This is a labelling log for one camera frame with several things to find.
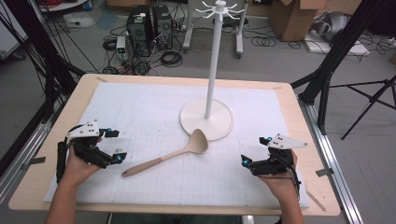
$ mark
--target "electronic device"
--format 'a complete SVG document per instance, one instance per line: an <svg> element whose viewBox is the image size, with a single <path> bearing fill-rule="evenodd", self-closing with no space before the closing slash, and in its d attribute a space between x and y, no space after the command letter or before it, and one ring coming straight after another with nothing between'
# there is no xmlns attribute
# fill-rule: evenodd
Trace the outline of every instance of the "electronic device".
<svg viewBox="0 0 396 224"><path fill-rule="evenodd" d="M324 40L333 43L334 39L341 34L350 20L349 15L343 12L324 12L320 17L314 19L309 30L314 30Z"/></svg>
<svg viewBox="0 0 396 224"><path fill-rule="evenodd" d="M148 57L151 54L150 45L153 40L149 6L133 5L126 22L126 28L131 39L134 56Z"/></svg>
<svg viewBox="0 0 396 224"><path fill-rule="evenodd" d="M296 147L307 147L307 143L292 139L282 134L278 134L274 139L271 137L261 137L260 143L268 146L270 158L265 161L253 161L252 159L241 155L242 166L248 168L255 176L272 176L290 171L298 193L301 183L295 171L294 158L291 149Z"/></svg>
<svg viewBox="0 0 396 224"><path fill-rule="evenodd" d="M154 35L159 49L173 47L172 16L167 6L153 6Z"/></svg>
<svg viewBox="0 0 396 224"><path fill-rule="evenodd" d="M105 138L118 137L119 133L119 131L109 128L99 129L98 121L87 122L86 124L72 128L67 133L64 141L58 143L56 182L59 183L64 175L67 149L72 144L74 145L74 151L77 157L100 168L106 169L108 165L122 163L127 153L115 153L110 156L101 151L96 145L102 136L105 136Z"/></svg>
<svg viewBox="0 0 396 224"><path fill-rule="evenodd" d="M119 55L120 61L125 62L128 60L128 48L125 36L117 37L117 54Z"/></svg>

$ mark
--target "cardboard box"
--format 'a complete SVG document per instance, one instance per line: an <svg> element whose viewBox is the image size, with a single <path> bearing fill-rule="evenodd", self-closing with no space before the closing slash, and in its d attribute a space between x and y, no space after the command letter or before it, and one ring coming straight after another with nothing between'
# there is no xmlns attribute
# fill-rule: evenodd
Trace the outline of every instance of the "cardboard box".
<svg viewBox="0 0 396 224"><path fill-rule="evenodd" d="M325 6L326 0L275 0L268 21L279 39L303 41L318 9Z"/></svg>
<svg viewBox="0 0 396 224"><path fill-rule="evenodd" d="M110 7L131 7L133 5L150 5L152 0L107 0Z"/></svg>
<svg viewBox="0 0 396 224"><path fill-rule="evenodd" d="M253 4L253 1L254 0L248 1L247 14L250 16L268 16L270 6Z"/></svg>
<svg viewBox="0 0 396 224"><path fill-rule="evenodd" d="M318 16L323 12L340 11L352 15L356 8L361 4L361 0L327 0L326 7L318 11Z"/></svg>

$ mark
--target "equipment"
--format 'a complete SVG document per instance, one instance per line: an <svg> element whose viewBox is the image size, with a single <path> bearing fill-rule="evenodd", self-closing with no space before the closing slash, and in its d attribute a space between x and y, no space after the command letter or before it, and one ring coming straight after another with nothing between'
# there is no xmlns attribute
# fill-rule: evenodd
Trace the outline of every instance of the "equipment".
<svg viewBox="0 0 396 224"><path fill-rule="evenodd" d="M119 55L119 59L122 62L128 60L128 49L126 48L126 37L118 36L117 37L117 53Z"/></svg>
<svg viewBox="0 0 396 224"><path fill-rule="evenodd" d="M67 133L63 142L58 143L58 161L56 166L56 182L61 181L64 175L66 153L70 145L74 145L76 156L87 163L97 165L106 169L108 165L119 164L125 160L126 153L116 153L113 156L107 155L96 145L98 140L105 135L105 138L118 137L119 131L111 129L99 129L97 121L78 125Z"/></svg>
<svg viewBox="0 0 396 224"><path fill-rule="evenodd" d="M153 40L149 6L132 6L126 28L131 39L134 56L148 57L151 54L150 44Z"/></svg>
<svg viewBox="0 0 396 224"><path fill-rule="evenodd" d="M320 17L314 19L309 30L316 31L324 40L332 43L333 39L344 30L349 20L350 16L343 12L324 12Z"/></svg>
<svg viewBox="0 0 396 224"><path fill-rule="evenodd" d="M295 147L306 147L307 143L300 142L281 134L278 134L275 139L271 137L261 137L260 143L268 146L270 158L265 161L253 161L252 159L241 155L242 166L248 168L255 176L278 175L290 171L298 195L301 182L298 180L298 176L294 168L295 164L293 155L290 149Z"/></svg>
<svg viewBox="0 0 396 224"><path fill-rule="evenodd" d="M172 16L169 13L168 7L153 6L152 17L158 48L171 49L173 47Z"/></svg>
<svg viewBox="0 0 396 224"><path fill-rule="evenodd" d="M372 84L384 84L384 86L379 89L379 91L377 91L374 95L369 95L363 91L360 91L356 88L354 88L354 86L361 86L361 85L372 85ZM363 118L363 116L370 110L370 108L375 104L375 103L380 103L381 105L387 106L389 108L392 108L394 110L396 110L396 75L393 76L393 78L391 78L390 80L382 80L382 81L373 81L373 82L361 82L361 83L352 83L352 84L345 84L345 85L337 85L337 86L330 86L330 88L338 88L338 87L348 87L350 89L352 89L353 91L367 97L369 99L369 105L367 105L367 107L363 110L363 112L359 115L359 117L356 119L355 123L352 124L352 126L346 131L346 133L341 137L341 140L344 140L349 133L352 131L353 128L355 128L355 126L359 123L359 121L361 121L361 119ZM391 88L392 89L392 95L393 95L393 102L394 105L390 105L387 104L381 100L379 100L379 97L382 96L382 94L384 94L384 92L388 89Z"/></svg>

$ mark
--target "metal frame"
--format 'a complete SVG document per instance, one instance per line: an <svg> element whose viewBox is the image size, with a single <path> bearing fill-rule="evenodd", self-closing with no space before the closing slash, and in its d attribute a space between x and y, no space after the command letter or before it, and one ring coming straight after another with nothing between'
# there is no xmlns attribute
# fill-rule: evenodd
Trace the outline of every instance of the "metal frame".
<svg viewBox="0 0 396 224"><path fill-rule="evenodd" d="M57 111L59 108L61 108L61 106L57 103L54 109ZM7 197L12 187L21 181L21 178L26 172L24 168L30 165L31 159L41 148L43 142L47 138L47 135L50 133L50 129L54 122L52 119L56 118L56 116L57 115L54 113L50 119L37 125L20 153L15 157L14 161L8 166L7 170L1 176L0 204Z"/></svg>
<svg viewBox="0 0 396 224"><path fill-rule="evenodd" d="M349 223L363 223L361 219L361 213L358 210L357 205L350 193L347 182L344 178L343 172L338 160L334 155L332 146L330 144L327 135L321 133L321 130L317 124L318 112L313 105L306 105L300 102L300 108L309 117L307 123L311 125L312 131L315 134L320 154L325 163L325 168L332 168L333 174L329 176L332 186L337 190L339 203L342 205L343 211L349 221Z"/></svg>

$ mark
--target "white paper sheet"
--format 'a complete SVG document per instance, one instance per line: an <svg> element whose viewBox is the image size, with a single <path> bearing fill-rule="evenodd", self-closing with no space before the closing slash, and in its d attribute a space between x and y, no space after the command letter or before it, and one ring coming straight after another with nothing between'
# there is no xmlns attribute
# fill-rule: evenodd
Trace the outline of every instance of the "white paper sheet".
<svg viewBox="0 0 396 224"><path fill-rule="evenodd" d="M121 177L132 166L186 146L190 136L180 124L181 109L206 98L206 92L207 87L100 83L80 123L98 119L100 128L120 131L119 137L105 138L98 146L107 154L117 149L128 154L122 164L107 166L90 177L80 187L78 201L278 208L265 184L241 165L241 154L254 161L268 158L259 137L288 134L274 91L215 88L214 98L233 111L230 134L209 142L203 155L184 154L140 174ZM54 178L46 202L55 189ZM300 194L301 207L309 207L304 185Z"/></svg>

